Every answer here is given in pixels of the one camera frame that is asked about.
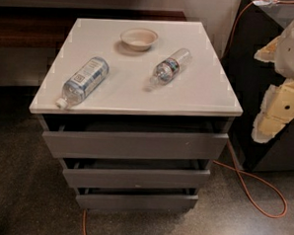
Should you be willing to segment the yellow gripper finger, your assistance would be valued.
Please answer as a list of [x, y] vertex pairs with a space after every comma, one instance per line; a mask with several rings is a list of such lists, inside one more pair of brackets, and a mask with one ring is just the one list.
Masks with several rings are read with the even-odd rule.
[[278, 37], [273, 39], [271, 42], [269, 42], [266, 46], [259, 49], [256, 54], [254, 55], [254, 58], [257, 61], [261, 62], [274, 62], [274, 55], [276, 53], [277, 49], [277, 43], [278, 43]]
[[280, 86], [270, 85], [265, 92], [252, 130], [253, 141], [270, 141], [293, 119], [294, 80], [288, 78]]

